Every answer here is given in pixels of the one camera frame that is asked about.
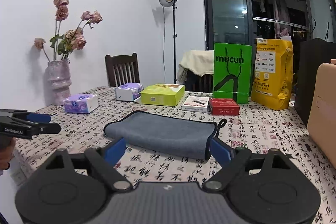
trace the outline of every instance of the window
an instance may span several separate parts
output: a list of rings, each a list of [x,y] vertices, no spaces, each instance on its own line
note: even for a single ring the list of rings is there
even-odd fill
[[[336,42],[334,15],[335,0],[205,0],[206,49],[216,42],[253,45],[257,37],[291,36],[298,57],[301,41]]]

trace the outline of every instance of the wooden chair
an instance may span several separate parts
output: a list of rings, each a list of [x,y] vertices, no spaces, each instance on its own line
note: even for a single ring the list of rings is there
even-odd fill
[[[187,71],[187,80],[184,82],[186,91],[212,93],[213,75],[195,75],[192,71]]]
[[[126,83],[140,83],[138,58],[132,55],[105,56],[109,86],[121,86]]]

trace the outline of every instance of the white box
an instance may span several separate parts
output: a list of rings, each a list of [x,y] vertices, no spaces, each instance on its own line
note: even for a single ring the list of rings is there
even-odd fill
[[[209,97],[188,96],[182,105],[182,110],[207,112]]]
[[[117,101],[132,102],[140,97],[140,92],[143,91],[143,85],[139,83],[126,83],[115,88],[115,98]]]

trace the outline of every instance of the yellow bag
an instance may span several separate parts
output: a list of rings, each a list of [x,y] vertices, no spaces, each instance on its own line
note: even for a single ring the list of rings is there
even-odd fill
[[[288,108],[293,82],[293,44],[257,38],[251,99],[274,110]]]

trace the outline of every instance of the red box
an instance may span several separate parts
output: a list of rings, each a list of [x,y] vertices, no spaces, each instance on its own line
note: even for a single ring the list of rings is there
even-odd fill
[[[209,105],[212,115],[239,115],[239,105],[234,99],[210,98]]]

